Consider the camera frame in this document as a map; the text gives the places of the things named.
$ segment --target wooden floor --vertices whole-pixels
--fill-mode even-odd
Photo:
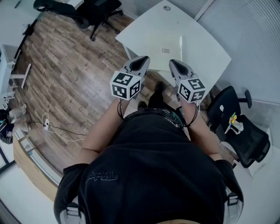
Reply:
[[[132,21],[119,15],[109,19],[119,30]],[[17,63],[16,72],[24,71],[28,63],[32,68],[12,104],[27,104],[32,121],[37,122],[32,124],[31,140],[59,172],[77,156],[82,141],[69,142],[44,131],[38,123],[42,115],[49,113],[53,126],[87,134],[113,100],[109,81],[114,71],[128,60],[113,30],[101,26],[95,42],[90,41],[90,32],[91,28],[80,30],[71,19],[45,13],[25,41]],[[126,114],[136,111],[140,100],[148,101],[160,79],[157,73],[147,73],[144,89],[136,101],[131,101]],[[164,100],[173,108],[179,106],[170,87],[164,92]],[[84,137],[52,127],[49,130],[69,140]]]

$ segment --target forearm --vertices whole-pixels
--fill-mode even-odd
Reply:
[[[187,124],[190,124],[195,114],[196,106],[194,104],[188,104],[184,99],[181,99],[180,101],[184,111],[185,121]],[[188,131],[191,141],[199,145],[207,155],[220,153],[217,136],[209,130],[201,116],[198,117],[195,123],[188,127]]]
[[[87,134],[82,147],[84,149],[101,152],[108,146],[112,138],[114,137],[117,129],[122,123],[122,119],[118,115],[120,106],[118,108],[119,99],[116,98],[109,106],[105,114],[94,124],[90,132]],[[125,113],[129,101],[122,101],[122,111]]]

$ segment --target white box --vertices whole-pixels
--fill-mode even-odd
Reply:
[[[201,101],[205,95],[206,88],[199,78],[185,79],[180,81],[178,93],[188,102]]]
[[[141,77],[116,71],[110,80],[110,88],[113,96],[124,100],[130,100],[141,87]]]

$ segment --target chair base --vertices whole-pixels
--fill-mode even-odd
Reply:
[[[122,11],[122,10],[118,10],[118,11],[112,12],[112,13],[109,14],[109,17],[110,17],[110,16],[113,16],[113,15],[116,15],[116,14],[120,14],[120,15],[122,16],[122,15],[123,15],[123,11]],[[99,22],[99,23],[97,23],[97,24],[94,26],[94,28],[93,28],[93,30],[92,30],[92,32],[91,32],[91,35],[89,36],[89,39],[90,39],[91,41],[93,41],[93,42],[95,41],[95,37],[96,37],[96,36],[94,36],[94,34],[95,34],[95,31],[97,30],[98,26],[99,26],[101,23],[102,23],[103,26],[104,26],[104,25],[107,25],[109,28],[111,28],[112,30],[114,30],[116,34],[119,34],[119,33],[120,33],[120,30],[116,29],[113,25],[111,25],[110,23],[108,23],[108,21],[106,20],[106,21],[103,21],[103,22]]]

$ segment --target short sleeve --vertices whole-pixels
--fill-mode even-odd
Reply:
[[[54,201],[54,214],[60,224],[60,213],[65,210],[78,194],[80,181],[88,164],[76,164],[63,170],[63,178],[59,183]]]
[[[216,160],[216,166],[219,168],[220,172],[226,179],[226,186],[233,192],[235,192],[241,201],[243,201],[243,194],[238,181],[233,172],[233,167],[230,162],[226,160]]]

